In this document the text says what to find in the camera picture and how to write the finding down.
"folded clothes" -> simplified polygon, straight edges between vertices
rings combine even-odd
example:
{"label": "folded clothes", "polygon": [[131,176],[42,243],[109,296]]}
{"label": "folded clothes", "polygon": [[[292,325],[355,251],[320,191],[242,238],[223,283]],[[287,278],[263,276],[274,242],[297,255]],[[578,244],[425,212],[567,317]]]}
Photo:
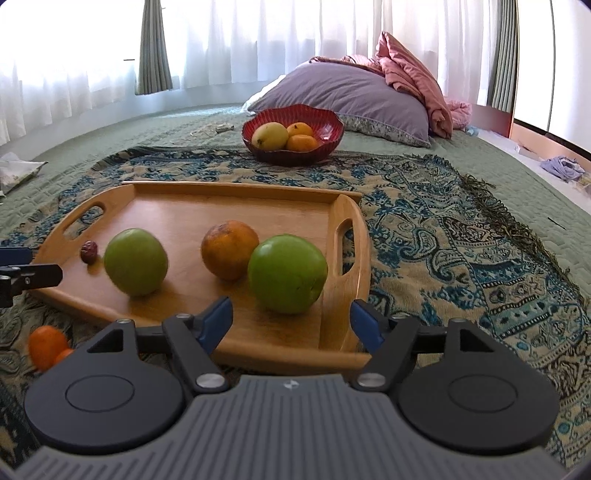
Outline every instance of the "folded clothes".
{"label": "folded clothes", "polygon": [[470,137],[478,136],[478,129],[476,127],[473,127],[472,125],[468,125],[464,131],[466,132],[466,135]]}
{"label": "folded clothes", "polygon": [[576,181],[585,173],[584,169],[577,164],[576,160],[563,155],[544,160],[540,163],[540,166],[545,171],[550,172],[552,175],[555,175],[564,181]]}
{"label": "folded clothes", "polygon": [[37,175],[45,163],[21,160],[13,152],[0,157],[0,202],[14,187]]}

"purple cloth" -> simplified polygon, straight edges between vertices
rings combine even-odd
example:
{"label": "purple cloth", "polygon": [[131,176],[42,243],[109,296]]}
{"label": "purple cloth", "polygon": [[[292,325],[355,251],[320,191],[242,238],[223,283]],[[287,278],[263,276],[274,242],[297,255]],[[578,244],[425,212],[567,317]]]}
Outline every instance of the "purple cloth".
{"label": "purple cloth", "polygon": [[564,181],[576,181],[585,173],[576,160],[562,156],[544,160],[540,165],[545,171],[549,171],[552,175]]}

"tray handle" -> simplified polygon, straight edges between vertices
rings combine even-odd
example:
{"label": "tray handle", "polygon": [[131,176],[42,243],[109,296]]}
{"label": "tray handle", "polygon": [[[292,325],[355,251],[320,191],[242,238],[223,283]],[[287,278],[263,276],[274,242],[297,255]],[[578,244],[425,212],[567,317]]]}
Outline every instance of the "tray handle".
{"label": "tray handle", "polygon": [[[355,262],[343,275],[343,237],[353,228]],[[371,282],[371,241],[359,206],[339,195],[330,207],[326,245],[329,275],[324,285],[319,348],[354,352],[359,339],[349,324],[349,309],[355,299],[367,300]]]}
{"label": "tray handle", "polygon": [[[81,203],[68,213],[48,235],[35,257],[35,263],[58,263],[70,256],[72,248],[80,248],[108,220],[121,211],[135,196],[133,185],[123,185],[105,190]],[[103,214],[75,239],[67,239],[66,230],[88,210],[100,207]]]}

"wooden furniture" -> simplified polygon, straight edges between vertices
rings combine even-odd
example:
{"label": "wooden furniture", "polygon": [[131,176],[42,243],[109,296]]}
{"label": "wooden furniture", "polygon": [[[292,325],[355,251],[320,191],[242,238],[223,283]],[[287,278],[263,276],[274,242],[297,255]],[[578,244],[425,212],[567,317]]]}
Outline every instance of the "wooden furniture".
{"label": "wooden furniture", "polygon": [[540,135],[529,128],[514,124],[511,139],[538,154],[541,158],[554,158],[564,155],[565,157],[575,159],[583,169],[591,172],[591,161],[571,149],[556,143],[551,138]]}
{"label": "wooden furniture", "polygon": [[491,106],[472,104],[471,125],[482,130],[493,132],[509,138],[513,116],[510,113],[502,112]]}
{"label": "wooden furniture", "polygon": [[[56,226],[35,262],[58,263],[64,279],[58,287],[34,294],[87,321],[131,318],[138,326],[157,324],[176,313],[199,313],[220,296],[229,296],[234,324],[215,352],[218,362],[287,375],[353,372],[369,359],[358,353],[359,341],[349,325],[350,304],[367,299],[371,272],[360,200],[359,193],[258,184],[130,182],[92,197]],[[64,231],[94,206],[102,208],[103,215],[76,239],[66,239]],[[247,279],[228,284],[208,272],[199,250],[203,235],[212,225],[231,219],[250,225],[261,241],[291,233],[326,255],[329,276],[323,294],[307,312],[281,316],[265,311],[250,293]],[[97,242],[100,255],[113,236],[131,227],[153,233],[170,263],[162,287],[134,299],[112,284],[100,261],[87,266],[79,257],[84,242]],[[351,227],[355,263],[343,275],[342,241]]]}

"ribbed gray surface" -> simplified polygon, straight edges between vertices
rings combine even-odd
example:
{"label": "ribbed gray surface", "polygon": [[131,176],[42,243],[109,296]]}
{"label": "ribbed gray surface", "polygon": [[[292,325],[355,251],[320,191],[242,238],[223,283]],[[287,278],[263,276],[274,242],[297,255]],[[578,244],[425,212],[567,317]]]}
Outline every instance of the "ribbed gray surface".
{"label": "ribbed gray surface", "polygon": [[17,474],[24,480],[558,480],[565,475],[542,449],[491,459],[435,446],[408,427],[385,395],[356,392],[340,375],[297,382],[242,377],[228,393],[197,397],[178,425],[144,447],[105,457],[42,448]]}

